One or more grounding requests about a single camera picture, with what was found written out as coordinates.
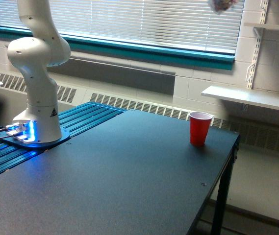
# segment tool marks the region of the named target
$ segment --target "blue led light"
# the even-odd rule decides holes
[[[29,138],[28,141],[35,141],[35,124],[33,121],[29,122]]]

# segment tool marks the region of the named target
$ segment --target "blue aluminum profile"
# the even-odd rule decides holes
[[[125,111],[125,109],[94,102],[85,103],[61,112],[60,125],[70,131],[71,137],[74,137]],[[0,174],[42,152],[43,150],[24,149],[0,141]]]

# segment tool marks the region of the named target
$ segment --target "radiator vent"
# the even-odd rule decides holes
[[[26,83],[24,78],[0,73],[1,87],[27,93]],[[57,100],[72,103],[77,89],[65,86],[57,86]]]
[[[108,104],[117,108],[136,109],[181,120],[189,120],[190,110],[155,104],[144,101],[123,99],[104,94],[93,93],[90,101]],[[253,122],[229,121],[214,117],[211,126],[236,131],[241,134],[241,143],[279,152],[279,129]]]

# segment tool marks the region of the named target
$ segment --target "hanging object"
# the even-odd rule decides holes
[[[238,3],[238,0],[208,0],[211,9],[218,15]]]

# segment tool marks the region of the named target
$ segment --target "table leg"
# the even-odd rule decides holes
[[[221,233],[223,215],[224,215],[227,198],[228,198],[228,188],[229,188],[229,183],[231,181],[233,164],[234,164],[235,154],[236,154],[235,148],[236,147],[233,148],[233,151],[231,153],[232,156],[228,162],[226,169],[222,173],[222,176],[220,179],[216,208],[215,208],[213,222],[212,222],[212,228],[211,228],[211,235],[220,235],[220,233]]]

